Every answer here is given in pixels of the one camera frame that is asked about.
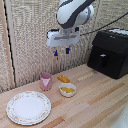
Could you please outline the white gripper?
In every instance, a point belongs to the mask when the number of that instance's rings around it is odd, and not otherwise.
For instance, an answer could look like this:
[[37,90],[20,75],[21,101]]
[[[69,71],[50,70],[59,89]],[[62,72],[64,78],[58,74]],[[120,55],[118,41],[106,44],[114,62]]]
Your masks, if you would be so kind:
[[[47,45],[49,47],[58,47],[69,45],[66,47],[66,54],[70,53],[71,44],[76,44],[79,41],[80,32],[76,30],[75,32],[71,32],[70,34],[63,34],[59,29],[51,29],[47,32]],[[58,60],[58,50],[55,48],[54,56]]]

